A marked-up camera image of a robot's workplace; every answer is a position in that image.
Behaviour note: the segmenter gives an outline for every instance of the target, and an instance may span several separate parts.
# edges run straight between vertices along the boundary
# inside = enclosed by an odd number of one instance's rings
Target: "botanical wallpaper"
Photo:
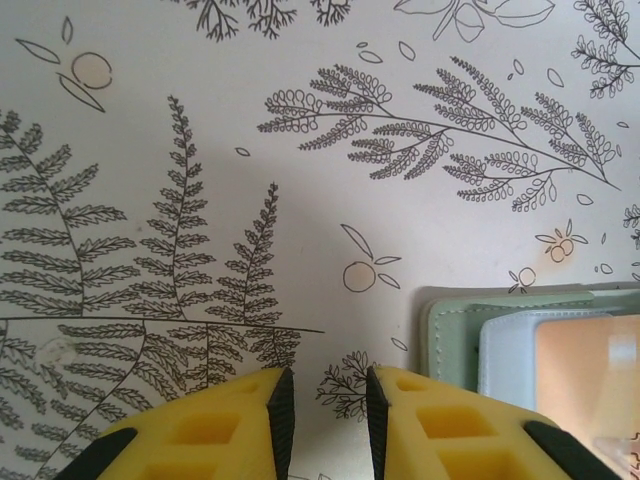
[[[0,12],[0,479],[284,366],[291,478],[368,479],[427,301],[640,281],[636,2]]]

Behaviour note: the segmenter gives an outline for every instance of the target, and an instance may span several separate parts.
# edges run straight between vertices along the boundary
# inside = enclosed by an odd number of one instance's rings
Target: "card holder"
[[[612,315],[639,313],[640,289],[435,300],[425,305],[419,316],[419,371],[436,380],[477,391],[482,325],[493,318],[524,310],[559,309],[593,309]]]

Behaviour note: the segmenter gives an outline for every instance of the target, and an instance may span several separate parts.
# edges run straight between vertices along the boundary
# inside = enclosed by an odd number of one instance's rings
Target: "peach-colored card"
[[[640,480],[640,315],[536,331],[537,410],[622,478]]]

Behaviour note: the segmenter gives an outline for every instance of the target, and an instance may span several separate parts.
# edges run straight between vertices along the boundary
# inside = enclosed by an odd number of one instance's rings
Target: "black strip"
[[[568,432],[538,421],[525,423],[524,430],[571,480],[620,480]]]
[[[285,368],[278,383],[273,389],[267,403],[269,412],[269,428],[271,429],[271,449],[276,466],[276,479],[286,480],[291,463],[293,448],[293,431],[296,416],[293,399],[293,372]]]
[[[384,480],[387,457],[387,422],[389,402],[373,367],[367,369],[367,423],[369,424],[369,445],[373,460],[373,477]]]
[[[98,477],[127,448],[138,431],[123,428],[100,437],[85,448],[54,480],[98,480]]]

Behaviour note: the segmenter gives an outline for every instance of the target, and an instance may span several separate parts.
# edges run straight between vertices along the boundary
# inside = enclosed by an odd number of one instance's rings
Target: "yellow object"
[[[262,370],[118,422],[103,436],[138,433],[100,480],[275,480],[267,403],[283,372]]]
[[[546,417],[406,370],[374,371],[390,404],[385,479],[570,480],[523,429],[555,426]],[[369,406],[370,432],[372,415]]]

